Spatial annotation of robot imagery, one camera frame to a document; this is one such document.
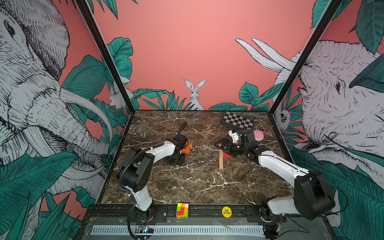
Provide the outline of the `natural wood block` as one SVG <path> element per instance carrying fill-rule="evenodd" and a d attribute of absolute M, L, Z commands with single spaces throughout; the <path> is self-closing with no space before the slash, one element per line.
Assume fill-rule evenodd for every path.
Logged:
<path fill-rule="evenodd" d="M 222 150 L 219 150 L 219 169 L 224 169 L 224 152 Z"/>

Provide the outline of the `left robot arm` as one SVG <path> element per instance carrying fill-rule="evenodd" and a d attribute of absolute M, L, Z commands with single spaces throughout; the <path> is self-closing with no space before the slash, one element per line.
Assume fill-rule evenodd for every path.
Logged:
<path fill-rule="evenodd" d="M 188 143 L 187 140 L 169 139 L 144 149 L 132 147 L 125 155 L 116 174 L 118 187 L 129 194 L 134 204 L 133 212 L 142 222 L 151 221 L 155 216 L 154 201 L 147 188 L 154 163 L 162 159 L 184 159 L 182 150 Z"/>

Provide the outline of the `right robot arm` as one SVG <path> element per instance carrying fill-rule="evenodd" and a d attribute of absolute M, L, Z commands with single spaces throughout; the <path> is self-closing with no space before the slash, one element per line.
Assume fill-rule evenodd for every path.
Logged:
<path fill-rule="evenodd" d="M 313 220 L 336 206 L 329 183 L 322 172 L 301 168 L 265 146 L 233 143 L 225 138 L 214 145 L 231 157 L 245 155 L 259 166 L 280 176 L 294 188 L 292 196 L 270 198 L 262 204 L 260 215 L 265 222 L 271 222 L 272 216 L 278 215 L 300 215 Z"/>

